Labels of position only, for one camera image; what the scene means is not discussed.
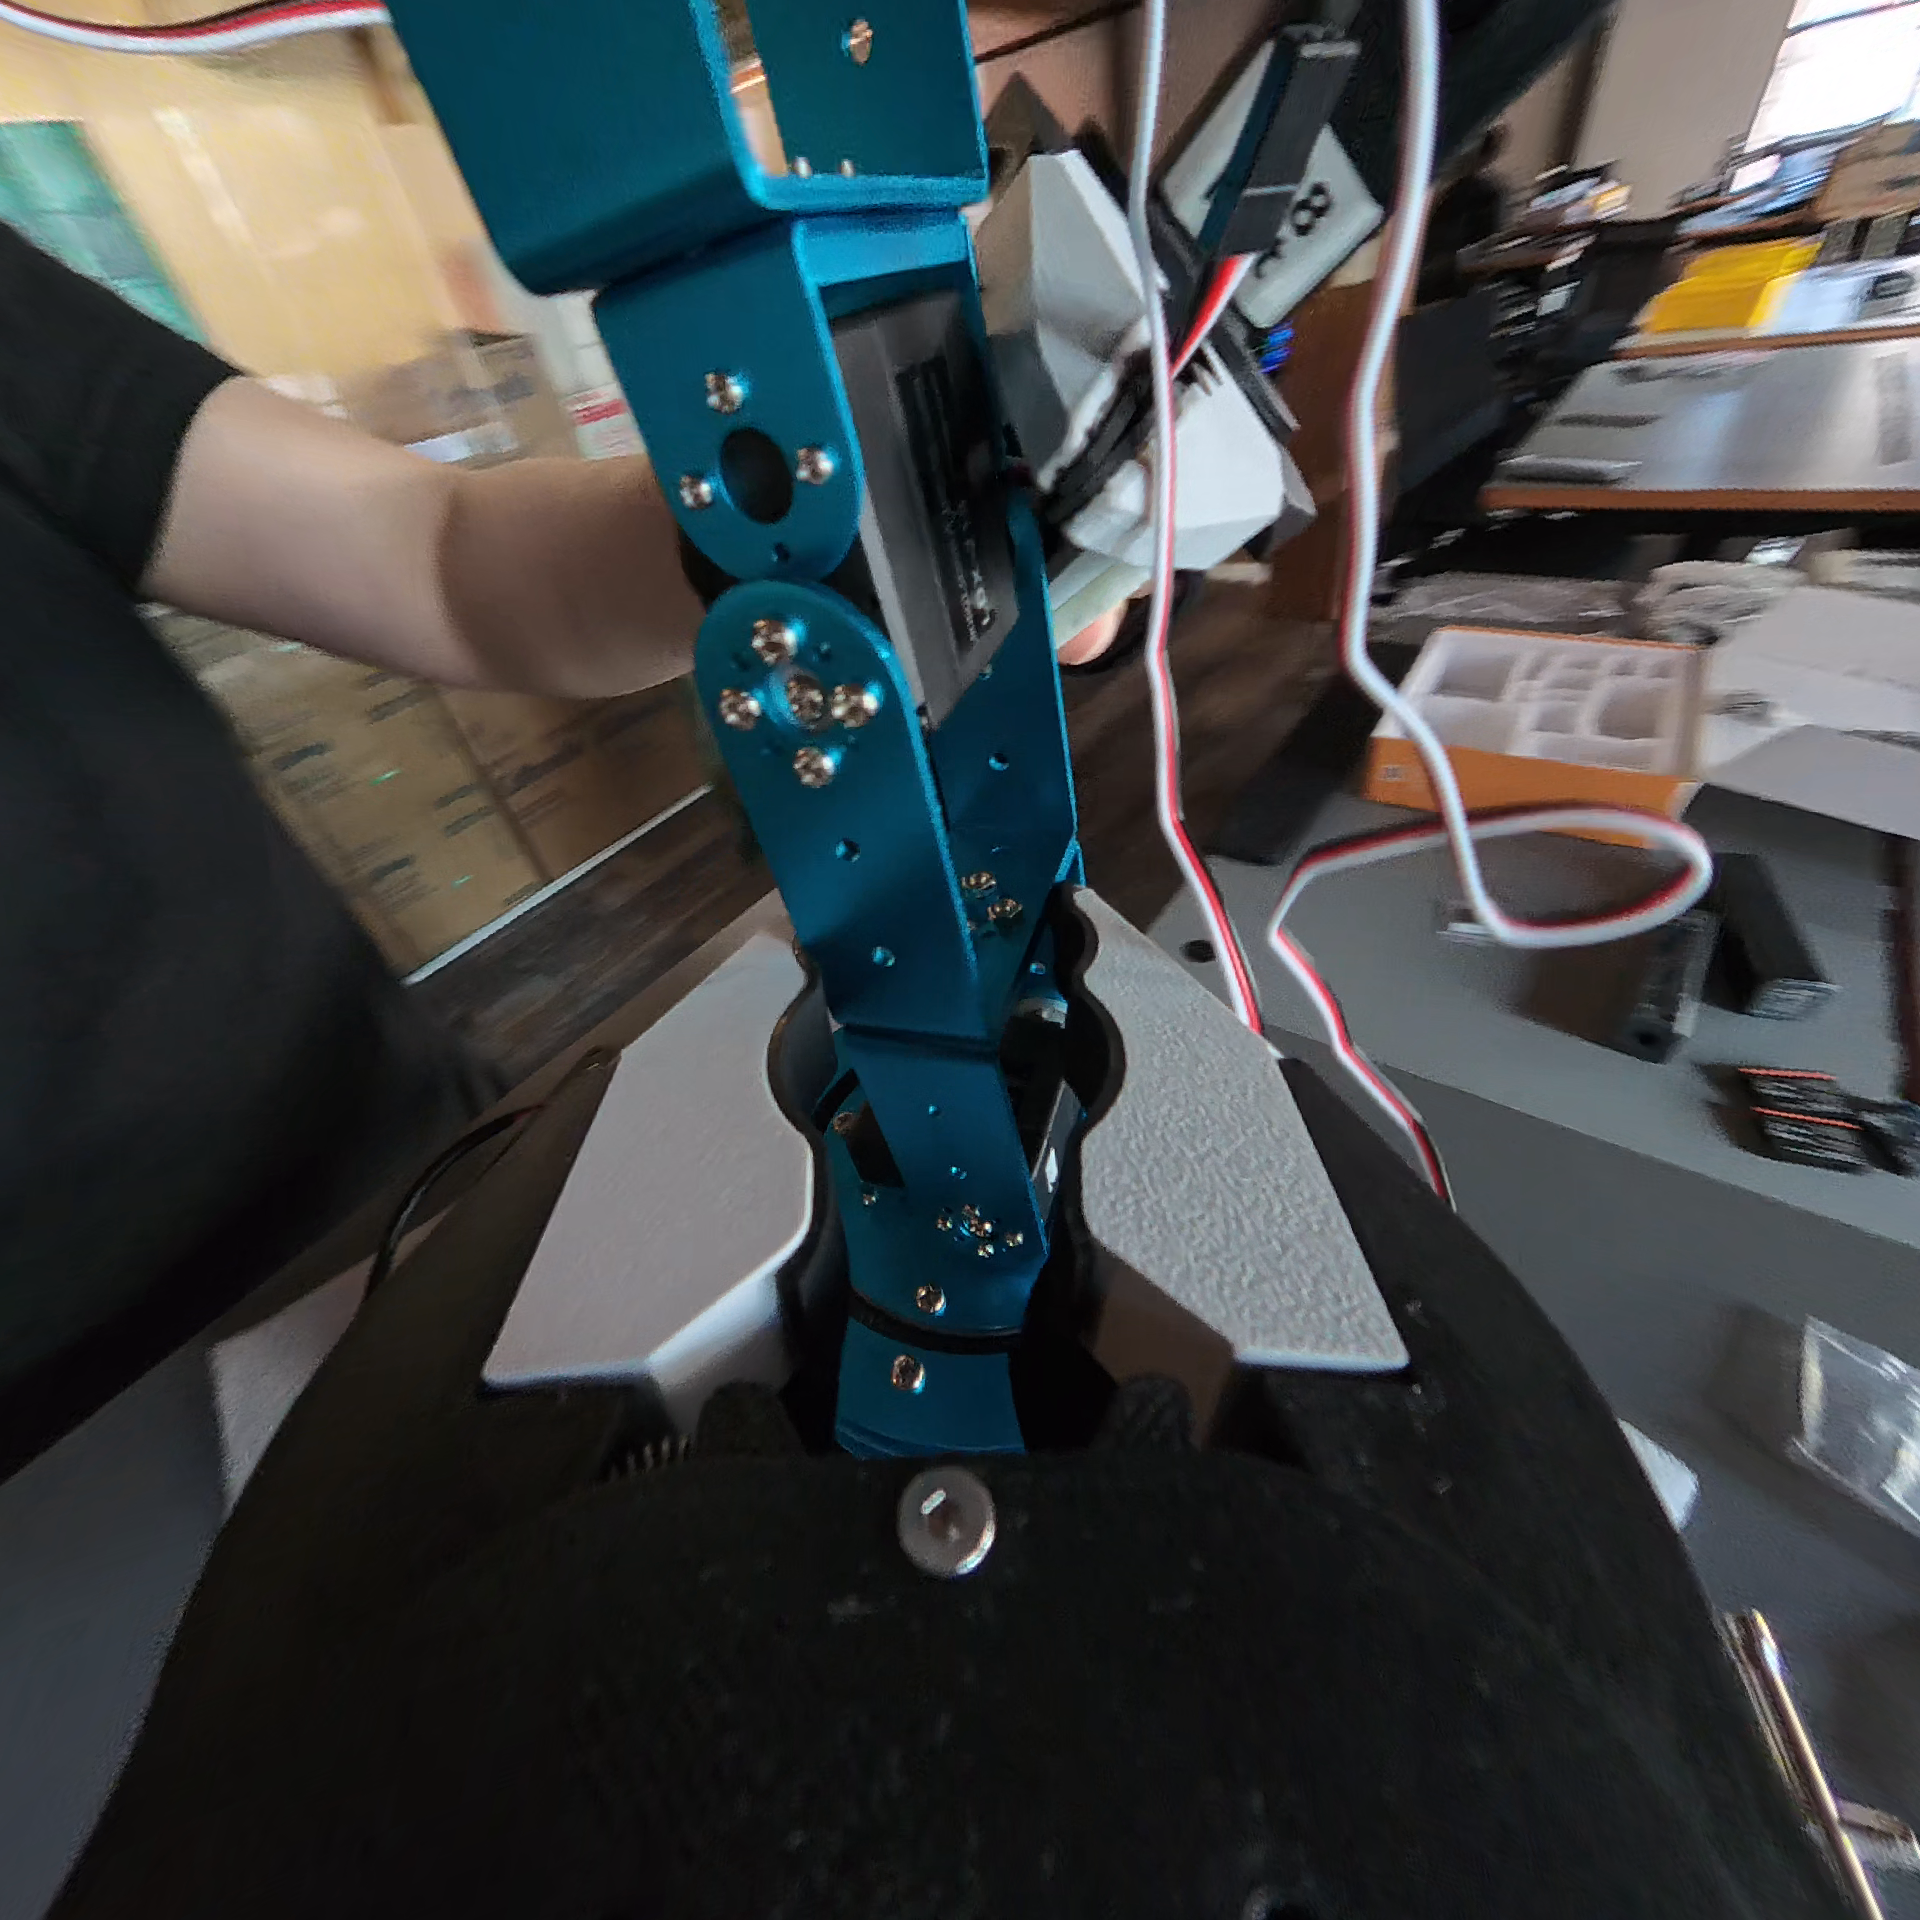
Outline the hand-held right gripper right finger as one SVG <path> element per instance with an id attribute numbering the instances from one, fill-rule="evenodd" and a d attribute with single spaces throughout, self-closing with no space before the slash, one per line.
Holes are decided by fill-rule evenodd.
<path id="1" fill-rule="evenodd" d="M 1068 922 L 1070 1010 L 1103 1043 L 1077 1149 L 1094 1359 L 1112 1381 L 1171 1378 L 1204 1427 L 1246 1377 L 1405 1374 L 1278 1055 L 1087 885 Z"/>

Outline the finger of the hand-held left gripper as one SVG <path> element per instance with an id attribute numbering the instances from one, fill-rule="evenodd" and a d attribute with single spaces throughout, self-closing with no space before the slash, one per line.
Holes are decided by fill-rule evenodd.
<path id="1" fill-rule="evenodd" d="M 1150 341 L 1139 253 L 1080 151 L 1024 159 L 981 222 L 981 309 L 1028 459 L 1077 459 Z"/>
<path id="2" fill-rule="evenodd" d="M 1248 540 L 1278 528 L 1297 533 L 1316 517 L 1285 442 L 1248 396 L 1174 396 L 1171 560 L 1211 568 Z M 1150 448 L 1128 451 L 1066 517 L 1051 552 L 1051 575 L 1122 566 L 1147 571 L 1156 560 Z"/>

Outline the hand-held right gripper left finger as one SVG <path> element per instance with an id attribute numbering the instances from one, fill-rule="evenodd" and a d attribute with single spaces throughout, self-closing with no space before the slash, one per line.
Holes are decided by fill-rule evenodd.
<path id="1" fill-rule="evenodd" d="M 800 951 L 748 936 L 621 1055 L 482 1385 L 629 1387 L 674 1434 L 727 1385 L 785 1387 L 831 1237 L 832 1079 Z"/>

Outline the blue toy robot arm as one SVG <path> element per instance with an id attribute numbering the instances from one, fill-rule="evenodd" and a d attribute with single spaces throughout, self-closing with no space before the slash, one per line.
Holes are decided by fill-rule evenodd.
<path id="1" fill-rule="evenodd" d="M 1042 540 L 967 210 L 963 2 L 389 2 L 494 253 L 587 294 L 707 596 L 693 685 L 824 996 L 853 1121 L 836 1439 L 1024 1453 L 1051 1254 L 1020 1003 L 1082 874 Z"/>

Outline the person's left forearm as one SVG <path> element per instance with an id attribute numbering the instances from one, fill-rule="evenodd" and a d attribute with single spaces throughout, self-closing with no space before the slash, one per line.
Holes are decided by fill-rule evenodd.
<path id="1" fill-rule="evenodd" d="M 140 591 L 416 680 L 559 702 L 679 680 L 707 613 L 646 458 L 452 467 L 253 379 L 190 421 Z"/>

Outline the cluttered desk with wood edge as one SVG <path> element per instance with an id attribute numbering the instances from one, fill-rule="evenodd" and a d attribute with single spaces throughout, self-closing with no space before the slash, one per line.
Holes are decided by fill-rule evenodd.
<path id="1" fill-rule="evenodd" d="M 1491 512 L 1915 517 L 1917 341 L 1621 358 L 1481 491 Z"/>

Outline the yellow plastic bin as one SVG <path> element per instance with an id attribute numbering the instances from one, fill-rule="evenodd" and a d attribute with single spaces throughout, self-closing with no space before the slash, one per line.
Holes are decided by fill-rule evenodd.
<path id="1" fill-rule="evenodd" d="M 1756 330 L 1767 323 L 1791 282 L 1822 253 L 1813 236 L 1788 236 L 1693 253 L 1669 289 L 1651 296 L 1638 330 L 1651 336 L 1693 330 Z"/>

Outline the orange box with foam insert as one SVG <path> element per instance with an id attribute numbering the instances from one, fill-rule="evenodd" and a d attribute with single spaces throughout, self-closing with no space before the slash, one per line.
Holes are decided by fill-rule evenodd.
<path id="1" fill-rule="evenodd" d="M 1400 693 L 1468 809 L 1579 801 L 1679 822 L 1701 784 L 1704 687 L 1690 645 L 1440 624 Z"/>

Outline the small black box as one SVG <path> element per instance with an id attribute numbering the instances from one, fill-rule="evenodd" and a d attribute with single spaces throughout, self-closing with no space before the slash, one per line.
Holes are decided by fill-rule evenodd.
<path id="1" fill-rule="evenodd" d="M 1704 1007 L 1752 1020 L 1808 1020 L 1834 996 L 1836 980 L 1774 868 L 1761 856 L 1723 853 L 1707 896 L 1634 948 L 1602 1041 L 1660 1064 L 1690 1043 Z"/>
<path id="2" fill-rule="evenodd" d="M 1816 1069 L 1712 1064 L 1740 1144 L 1774 1163 L 1917 1181 L 1917 1104 L 1851 1091 Z"/>

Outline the person's black clothing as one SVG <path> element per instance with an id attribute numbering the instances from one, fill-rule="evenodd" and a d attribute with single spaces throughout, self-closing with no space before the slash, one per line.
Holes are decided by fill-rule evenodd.
<path id="1" fill-rule="evenodd" d="M 4 1474 L 492 1100 L 140 613 L 230 379 L 4 229 Z"/>

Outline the white cardboard box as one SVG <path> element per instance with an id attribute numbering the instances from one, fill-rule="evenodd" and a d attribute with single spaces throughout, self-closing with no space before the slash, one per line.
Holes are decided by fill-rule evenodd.
<path id="1" fill-rule="evenodd" d="M 1917 605 L 1795 589 L 1704 659 L 1707 787 L 1917 842 Z"/>

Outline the pile of clear parts bags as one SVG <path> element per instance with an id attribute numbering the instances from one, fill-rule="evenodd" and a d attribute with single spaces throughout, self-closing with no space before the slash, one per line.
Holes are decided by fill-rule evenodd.
<path id="1" fill-rule="evenodd" d="M 1917 1367 L 1826 1321 L 1802 1324 L 1801 1461 L 1868 1510 L 1917 1537 Z"/>

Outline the silver metal tool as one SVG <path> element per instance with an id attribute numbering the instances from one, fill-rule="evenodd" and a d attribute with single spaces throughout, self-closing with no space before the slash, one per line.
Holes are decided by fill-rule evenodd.
<path id="1" fill-rule="evenodd" d="M 1788 1662 L 1761 1612 L 1722 1614 L 1722 1638 L 1740 1671 L 1746 1695 L 1763 1727 L 1785 1782 L 1810 1835 L 1819 1842 L 1836 1884 L 1847 1894 L 1855 1918 L 1885 1918 L 1879 1884 L 1862 1856 L 1862 1835 L 1880 1842 L 1897 1832 L 1901 1823 L 1886 1825 L 1879 1807 L 1865 1807 L 1834 1790 L 1826 1764 L 1810 1741 L 1788 1685 Z"/>

